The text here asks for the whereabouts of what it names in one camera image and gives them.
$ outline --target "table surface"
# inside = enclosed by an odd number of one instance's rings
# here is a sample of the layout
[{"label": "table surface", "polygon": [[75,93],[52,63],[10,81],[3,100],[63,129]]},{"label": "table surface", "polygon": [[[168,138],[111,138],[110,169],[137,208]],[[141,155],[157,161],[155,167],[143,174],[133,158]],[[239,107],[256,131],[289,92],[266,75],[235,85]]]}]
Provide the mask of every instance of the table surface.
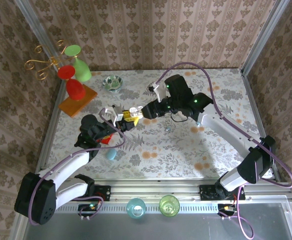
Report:
[{"label": "table surface", "polygon": [[[47,165],[61,161],[81,148],[74,147],[80,133],[81,119],[87,114],[96,115],[104,106],[121,106],[129,109],[145,106],[156,99],[146,87],[159,79],[163,70],[93,72],[85,84],[98,93],[78,115],[71,118],[60,113],[58,126]],[[248,130],[257,133],[255,118],[238,69],[208,69],[218,106]],[[176,69],[167,76],[184,76],[193,93],[210,96],[208,81],[200,70]],[[109,75],[123,79],[118,93],[103,89],[102,80]],[[140,178],[218,178],[236,167],[242,157],[219,135],[207,127],[197,127],[195,121],[174,122],[170,115],[156,119],[141,119],[137,126],[125,132],[127,142],[117,149],[114,160],[106,158],[107,150],[76,171],[94,179]],[[109,145],[121,142],[116,133]],[[270,171],[265,177],[271,177]]]}]

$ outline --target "orange spot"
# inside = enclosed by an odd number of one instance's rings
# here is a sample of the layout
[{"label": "orange spot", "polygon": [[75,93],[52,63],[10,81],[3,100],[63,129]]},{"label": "orange spot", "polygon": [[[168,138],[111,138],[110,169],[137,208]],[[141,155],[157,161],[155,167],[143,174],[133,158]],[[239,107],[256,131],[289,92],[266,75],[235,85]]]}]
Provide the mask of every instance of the orange spot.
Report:
[{"label": "orange spot", "polygon": [[195,169],[198,170],[198,171],[200,171],[200,170],[203,169],[202,164],[201,164],[200,162],[195,163],[194,167],[195,167]]},{"label": "orange spot", "polygon": [[143,120],[143,123],[144,123],[144,125],[149,125],[149,124],[150,124],[150,120],[147,119],[147,118],[145,118],[145,119]]},{"label": "orange spot", "polygon": [[193,134],[196,134],[196,133],[198,132],[198,128],[195,127],[195,126],[192,126],[192,127],[190,128],[190,131],[191,131]]},{"label": "orange spot", "polygon": [[142,153],[142,157],[143,157],[144,159],[149,159],[149,158],[150,158],[150,153],[149,153],[148,151],[144,151],[144,152]]}]

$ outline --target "damask wallpaper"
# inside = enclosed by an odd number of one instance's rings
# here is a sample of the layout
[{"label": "damask wallpaper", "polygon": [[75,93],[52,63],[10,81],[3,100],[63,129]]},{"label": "damask wallpaper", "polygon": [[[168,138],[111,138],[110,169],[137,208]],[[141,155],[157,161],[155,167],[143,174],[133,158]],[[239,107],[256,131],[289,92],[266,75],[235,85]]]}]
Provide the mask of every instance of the damask wallpaper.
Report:
[{"label": "damask wallpaper", "polygon": [[31,0],[51,40],[83,49],[91,70],[244,63],[275,0]]},{"label": "damask wallpaper", "polygon": [[265,130],[275,136],[277,154],[292,170],[292,0],[248,79]]},{"label": "damask wallpaper", "polygon": [[24,63],[38,40],[12,0],[0,0],[0,240],[13,224],[23,176],[34,171],[60,81],[35,79]]}]

